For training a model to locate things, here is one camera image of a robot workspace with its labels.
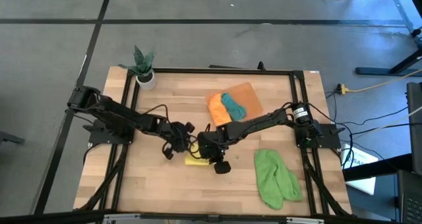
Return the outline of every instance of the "green towel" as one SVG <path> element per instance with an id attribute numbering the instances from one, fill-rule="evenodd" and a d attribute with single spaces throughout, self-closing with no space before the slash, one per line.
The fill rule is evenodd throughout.
<path id="1" fill-rule="evenodd" d="M 239 121 L 246 116 L 246 109 L 236 103 L 228 93 L 222 94 L 222 103 L 234 121 Z"/>
<path id="2" fill-rule="evenodd" d="M 277 151 L 258 150 L 255 154 L 255 170 L 259 194 L 270 208 L 280 210 L 284 199 L 303 199 L 297 177 L 287 169 Z"/>

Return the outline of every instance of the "white label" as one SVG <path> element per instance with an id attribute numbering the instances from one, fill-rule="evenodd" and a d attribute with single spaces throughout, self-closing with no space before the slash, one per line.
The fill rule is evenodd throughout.
<path id="1" fill-rule="evenodd" d="M 308 112 L 305 111 L 305 112 L 300 112 L 300 113 L 295 114 L 294 117 L 295 117 L 295 120 L 296 120 L 297 118 L 300 118 L 300 117 L 306 116 L 306 115 L 308 115 Z"/>
<path id="2" fill-rule="evenodd" d="M 303 111 L 304 111 L 303 108 L 299 108 L 299 109 L 296 109 L 295 111 L 293 111 L 293 114 L 296 115 L 297 113 L 300 113 L 300 112 L 303 112 Z"/>

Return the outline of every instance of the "yellow sponge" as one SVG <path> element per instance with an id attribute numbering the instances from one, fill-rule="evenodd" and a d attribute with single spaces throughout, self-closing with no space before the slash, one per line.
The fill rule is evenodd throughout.
<path id="1" fill-rule="evenodd" d="M 191 151 L 197 151 L 198 150 L 198 143 L 195 142 L 191 146 Z M 196 157 L 200 157 L 199 152 L 196 152 L 193 154 Z M 207 159 L 195 159 L 192 157 L 191 154 L 186 154 L 185 156 L 185 165 L 209 165 L 210 162 Z"/>

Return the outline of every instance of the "orange cloth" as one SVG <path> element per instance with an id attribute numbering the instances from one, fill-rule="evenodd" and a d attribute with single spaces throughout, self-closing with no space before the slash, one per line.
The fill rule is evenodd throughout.
<path id="1" fill-rule="evenodd" d="M 210 99 L 210 104 L 208 105 L 210 110 L 212 120 L 215 126 L 220 126 L 225 123 L 231 122 L 229 113 L 227 112 L 226 107 L 222 103 L 222 94 L 216 94 Z"/>

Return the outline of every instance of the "desk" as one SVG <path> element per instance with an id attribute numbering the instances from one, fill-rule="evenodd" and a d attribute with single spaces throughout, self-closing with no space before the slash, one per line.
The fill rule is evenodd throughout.
<path id="1" fill-rule="evenodd" d="M 318 72 L 304 72 L 309 101 L 328 114 L 324 90 Z M 291 101 L 288 76 L 256 74 L 156 74 L 158 84 L 152 91 L 141 90 L 138 95 L 138 112 L 159 104 L 166 104 L 171 121 L 192 122 L 196 130 L 204 130 L 211 121 L 205 95 L 224 88 L 250 82 L 264 108 L 273 111 Z M 126 79 L 126 70 L 109 69 L 104 95 L 120 101 Z M 131 81 L 129 94 L 133 92 Z M 164 115 L 163 109 L 154 111 Z M 313 117 L 328 123 L 317 111 Z M 220 213 L 236 215 L 310 215 L 301 155 L 295 144 L 294 132 L 286 126 L 276 126 L 249 135 L 226 152 L 231 172 L 217 175 L 212 166 L 186 166 L 186 153 L 175 154 L 167 160 L 160 138 L 135 132 L 129 146 L 118 210 L 155 213 Z M 286 201 L 281 210 L 267 207 L 260 199 L 256 186 L 254 153 L 257 149 L 278 150 L 287 167 L 293 171 L 303 190 L 301 202 Z M 104 179 L 110 145 L 100 145 L 86 158 L 74 207 L 85 204 Z M 320 163 L 324 183 L 341 206 L 351 213 L 346 185 L 338 157 L 331 151 L 320 149 Z M 110 186 L 106 207 L 111 205 L 113 184 Z M 321 213 L 318 188 L 313 187 L 316 209 Z"/>

